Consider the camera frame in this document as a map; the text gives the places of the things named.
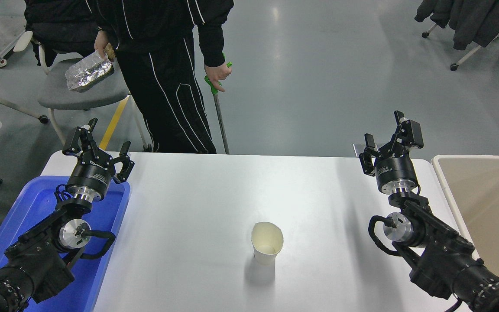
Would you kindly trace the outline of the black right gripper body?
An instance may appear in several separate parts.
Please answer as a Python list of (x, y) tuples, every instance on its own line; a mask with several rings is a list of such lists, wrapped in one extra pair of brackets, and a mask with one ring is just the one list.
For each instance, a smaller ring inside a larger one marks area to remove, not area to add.
[(374, 173), (378, 190), (383, 194), (409, 192), (419, 186), (410, 156), (376, 159)]

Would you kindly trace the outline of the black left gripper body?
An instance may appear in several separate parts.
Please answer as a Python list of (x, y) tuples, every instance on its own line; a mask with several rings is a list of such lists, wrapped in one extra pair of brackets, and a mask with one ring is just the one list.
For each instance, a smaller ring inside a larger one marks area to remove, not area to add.
[(112, 156), (106, 152), (83, 152), (67, 182), (67, 192), (79, 194), (89, 189), (95, 197), (105, 197), (115, 174)]

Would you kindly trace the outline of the standing person's right hand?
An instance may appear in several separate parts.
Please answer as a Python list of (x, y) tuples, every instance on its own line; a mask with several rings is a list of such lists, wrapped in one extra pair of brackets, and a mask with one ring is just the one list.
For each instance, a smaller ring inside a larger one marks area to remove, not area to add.
[(105, 48), (108, 44), (109, 39), (107, 36), (107, 32), (105, 30), (99, 30), (94, 42), (95, 52), (97, 52), (102, 58), (104, 58), (106, 56)]

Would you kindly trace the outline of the standing person's left hand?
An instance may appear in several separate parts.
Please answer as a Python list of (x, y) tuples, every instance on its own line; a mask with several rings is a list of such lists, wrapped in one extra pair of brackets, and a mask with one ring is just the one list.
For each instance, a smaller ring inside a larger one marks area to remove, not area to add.
[(220, 81), (224, 81), (232, 73), (232, 67), (228, 67), (227, 63), (224, 62), (220, 66), (210, 67), (204, 65), (204, 71), (208, 77), (208, 81), (217, 91), (225, 92), (226, 89), (222, 87)]

